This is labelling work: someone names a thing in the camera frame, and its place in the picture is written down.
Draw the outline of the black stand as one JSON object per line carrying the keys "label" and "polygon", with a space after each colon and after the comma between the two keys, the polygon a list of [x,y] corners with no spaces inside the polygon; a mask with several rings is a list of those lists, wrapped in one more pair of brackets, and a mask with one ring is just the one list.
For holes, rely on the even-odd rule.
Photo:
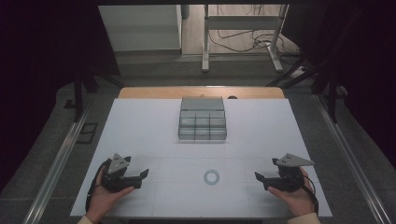
{"label": "black stand", "polygon": [[311,91],[322,93],[329,87],[328,115],[336,122],[336,66],[360,15],[358,7],[344,4],[291,5],[281,34],[297,41],[300,59],[268,86],[287,89],[316,75]]}
{"label": "black stand", "polygon": [[81,66],[77,69],[74,76],[74,93],[75,93],[75,119],[77,122],[84,112],[83,97],[82,97],[82,87],[89,93],[96,93],[99,86],[95,80],[95,76],[99,76],[106,80],[107,82],[121,88],[125,87],[125,84],[121,81],[115,79],[109,73],[101,71],[99,68],[93,65]]}

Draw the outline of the white mat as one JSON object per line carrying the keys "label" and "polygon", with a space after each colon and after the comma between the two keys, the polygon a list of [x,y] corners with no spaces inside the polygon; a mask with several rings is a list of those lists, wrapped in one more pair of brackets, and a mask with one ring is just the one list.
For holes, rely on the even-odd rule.
{"label": "white mat", "polygon": [[149,172],[140,189],[117,202],[113,217],[287,217],[288,207],[255,173],[275,176],[272,158],[287,153],[308,156],[289,101],[225,101],[227,138],[216,143],[178,139],[180,106],[178,99],[114,101],[72,216],[84,214],[97,169],[117,153],[131,157],[128,176]]}

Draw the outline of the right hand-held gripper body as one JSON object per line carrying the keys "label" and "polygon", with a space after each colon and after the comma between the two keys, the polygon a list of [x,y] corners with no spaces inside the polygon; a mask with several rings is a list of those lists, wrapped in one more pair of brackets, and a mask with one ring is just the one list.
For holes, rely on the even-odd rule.
{"label": "right hand-held gripper body", "polygon": [[264,177],[262,183],[265,190],[269,187],[294,192],[304,184],[302,166],[313,166],[313,161],[287,153],[281,159],[272,158],[273,165],[278,168],[279,177]]}

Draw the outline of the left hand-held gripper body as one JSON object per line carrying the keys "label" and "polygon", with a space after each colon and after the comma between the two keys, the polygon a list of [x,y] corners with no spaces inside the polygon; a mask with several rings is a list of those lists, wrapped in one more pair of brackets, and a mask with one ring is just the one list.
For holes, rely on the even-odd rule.
{"label": "left hand-held gripper body", "polygon": [[140,189],[143,174],[131,177],[124,176],[130,161],[130,156],[123,158],[117,153],[114,154],[112,159],[107,159],[104,162],[105,169],[101,178],[102,186],[110,192],[120,192],[121,190],[129,187]]}

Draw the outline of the white desk frame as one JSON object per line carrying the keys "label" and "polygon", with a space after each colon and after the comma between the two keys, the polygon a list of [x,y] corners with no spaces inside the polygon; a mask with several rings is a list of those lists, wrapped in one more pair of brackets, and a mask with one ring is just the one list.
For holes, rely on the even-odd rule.
{"label": "white desk frame", "polygon": [[210,47],[231,53],[266,51],[278,73],[283,71],[277,41],[286,18],[288,5],[275,5],[277,14],[265,5],[204,5],[204,41],[202,71],[209,71]]}

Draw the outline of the person's left hand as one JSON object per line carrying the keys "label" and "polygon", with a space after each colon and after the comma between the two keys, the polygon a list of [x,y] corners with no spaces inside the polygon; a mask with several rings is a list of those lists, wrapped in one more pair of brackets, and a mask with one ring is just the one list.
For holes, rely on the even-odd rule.
{"label": "person's left hand", "polygon": [[100,171],[95,180],[90,206],[84,215],[92,222],[92,224],[99,224],[101,219],[112,209],[114,204],[119,199],[128,195],[134,190],[133,187],[129,187],[127,189],[123,189],[120,192],[109,192],[107,189],[101,186],[102,172],[103,171]]}

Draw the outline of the person's right sleeve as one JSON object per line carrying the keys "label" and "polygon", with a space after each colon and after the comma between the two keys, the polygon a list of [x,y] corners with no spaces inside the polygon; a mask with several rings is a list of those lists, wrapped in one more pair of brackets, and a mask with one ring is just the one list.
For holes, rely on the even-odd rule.
{"label": "person's right sleeve", "polygon": [[287,224],[321,224],[316,213],[294,217],[287,221]]}

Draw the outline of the white cabinet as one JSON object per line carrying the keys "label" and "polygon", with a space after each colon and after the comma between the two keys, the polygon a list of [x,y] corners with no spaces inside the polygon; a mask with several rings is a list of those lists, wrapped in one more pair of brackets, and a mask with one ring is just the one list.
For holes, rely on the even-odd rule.
{"label": "white cabinet", "polygon": [[180,5],[99,6],[114,51],[180,50]]}

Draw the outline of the metal floor rail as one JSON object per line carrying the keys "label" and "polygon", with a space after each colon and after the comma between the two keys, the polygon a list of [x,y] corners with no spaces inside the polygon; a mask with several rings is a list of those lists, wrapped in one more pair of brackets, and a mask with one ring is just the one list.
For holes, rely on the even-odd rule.
{"label": "metal floor rail", "polygon": [[77,142],[82,126],[89,115],[91,107],[92,101],[89,100],[82,110],[79,118],[72,123],[22,224],[39,224],[39,221],[50,202],[50,197],[55,190],[68,158],[70,157],[73,147]]}
{"label": "metal floor rail", "polygon": [[395,224],[384,204],[382,203],[381,199],[379,198],[375,188],[369,181],[366,174],[363,172],[361,165],[359,164],[357,158],[353,154],[351,146],[349,145],[348,141],[346,140],[345,136],[343,135],[341,129],[339,128],[338,124],[333,121],[333,119],[328,114],[328,107],[326,106],[325,101],[320,95],[314,94],[313,98],[324,118],[327,126],[330,129],[330,133],[332,134],[333,138],[335,139],[336,145],[340,149],[343,157],[345,158],[346,164],[348,169],[350,170],[351,174],[353,175],[355,182],[357,183],[361,194],[366,201],[367,205],[369,206],[375,221],[377,224]]}

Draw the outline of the clear tiered organizer box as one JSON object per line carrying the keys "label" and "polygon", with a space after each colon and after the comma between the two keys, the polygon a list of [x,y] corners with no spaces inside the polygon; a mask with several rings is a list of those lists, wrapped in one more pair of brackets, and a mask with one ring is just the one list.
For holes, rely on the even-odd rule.
{"label": "clear tiered organizer box", "polygon": [[181,100],[179,140],[224,141],[226,138],[226,114],[221,97],[184,97]]}

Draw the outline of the person's right hand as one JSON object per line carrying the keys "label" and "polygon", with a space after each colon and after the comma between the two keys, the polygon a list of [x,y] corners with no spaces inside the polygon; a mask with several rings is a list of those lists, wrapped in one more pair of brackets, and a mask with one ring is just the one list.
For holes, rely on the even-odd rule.
{"label": "person's right hand", "polygon": [[295,217],[307,215],[316,212],[315,203],[312,201],[310,194],[313,192],[311,183],[308,179],[307,172],[301,168],[304,176],[304,187],[294,192],[281,191],[272,187],[268,191],[283,201]]}

